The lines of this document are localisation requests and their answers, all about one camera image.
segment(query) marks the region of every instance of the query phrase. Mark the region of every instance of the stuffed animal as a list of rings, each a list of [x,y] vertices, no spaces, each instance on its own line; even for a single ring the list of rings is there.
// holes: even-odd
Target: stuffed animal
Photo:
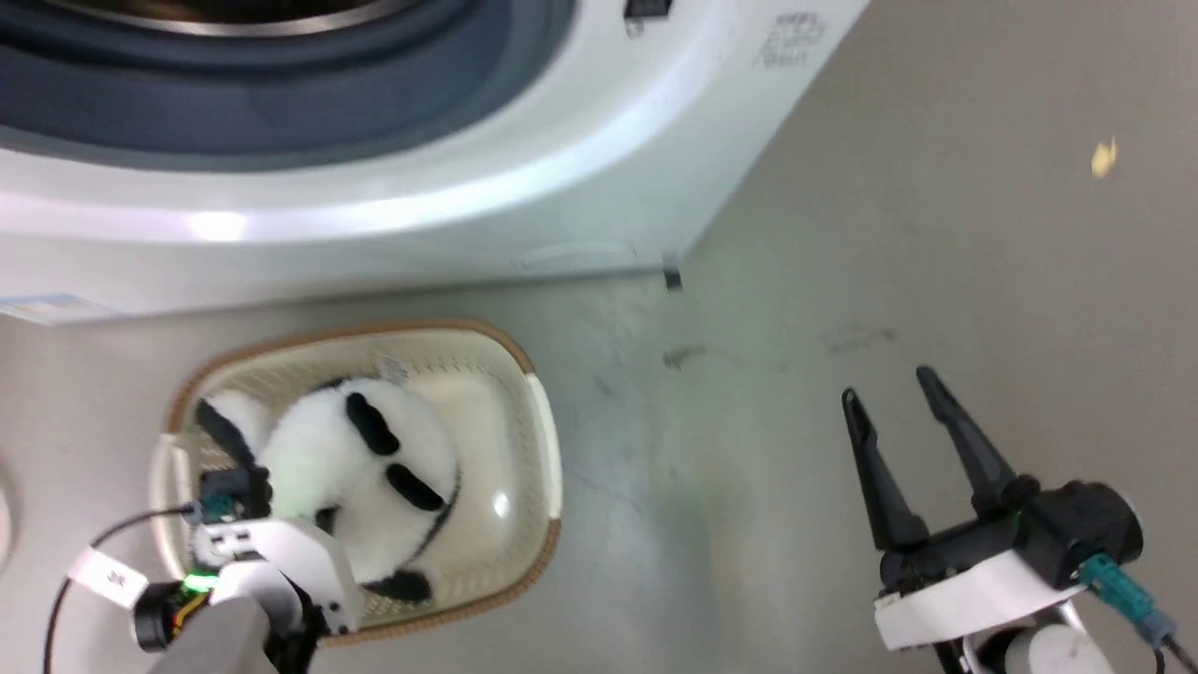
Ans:
[[[272,515],[316,522],[365,589],[431,599],[412,564],[453,510],[461,476],[453,438],[428,401],[392,381],[353,377],[319,387],[277,423],[234,390],[200,401],[195,419],[234,461],[270,470]]]

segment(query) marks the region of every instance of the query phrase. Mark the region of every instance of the concrete floor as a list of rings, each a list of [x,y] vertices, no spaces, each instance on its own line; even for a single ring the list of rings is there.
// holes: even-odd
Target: concrete floor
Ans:
[[[510,607],[321,652],[315,672],[934,670],[873,632],[877,557],[837,405],[857,385],[915,509],[962,520],[963,475],[913,376],[925,362],[1016,468],[1132,494],[1150,527],[1137,575],[1198,625],[1194,32],[1184,0],[876,2],[679,292],[641,277],[54,330],[0,320],[0,473],[19,508],[5,668],[35,669],[73,555],[144,506],[190,370],[416,315],[483,317],[528,350],[561,426],[562,545]],[[1112,134],[1120,163],[1097,181],[1090,152]],[[145,533],[121,544],[155,567]],[[1117,666],[1149,666],[1130,630],[1082,609]],[[59,652],[60,674],[151,662],[84,594]]]

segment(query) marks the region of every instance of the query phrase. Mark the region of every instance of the washing machine door opening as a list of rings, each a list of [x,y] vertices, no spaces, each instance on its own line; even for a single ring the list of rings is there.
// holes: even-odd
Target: washing machine door opening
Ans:
[[[338,30],[403,12],[423,0],[46,0],[127,25],[222,37]]]
[[[0,90],[22,92],[0,97],[0,146],[206,171],[398,152],[527,90],[574,14],[575,0],[0,0]]]

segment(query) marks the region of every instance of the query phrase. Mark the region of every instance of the cable label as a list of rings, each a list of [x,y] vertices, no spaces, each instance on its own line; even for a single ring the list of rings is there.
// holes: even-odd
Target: cable label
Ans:
[[[96,548],[87,548],[71,567],[71,579],[105,600],[132,609],[150,579]]]

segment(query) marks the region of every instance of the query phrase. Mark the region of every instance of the laundry basket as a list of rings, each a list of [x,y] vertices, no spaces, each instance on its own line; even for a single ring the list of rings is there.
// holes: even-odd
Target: laundry basket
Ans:
[[[236,389],[282,413],[323,382],[375,376],[383,363],[407,371],[409,385],[454,436],[461,492],[420,557],[434,599],[410,605],[363,590],[363,630],[326,637],[322,645],[399,636],[507,603],[540,577],[561,529],[561,457],[545,390],[510,336],[472,320],[301,335],[208,364],[171,405],[151,466],[151,506],[192,500],[202,473],[234,466],[195,424],[201,397]],[[163,563],[177,578],[188,566],[188,535],[186,524],[155,523]]]

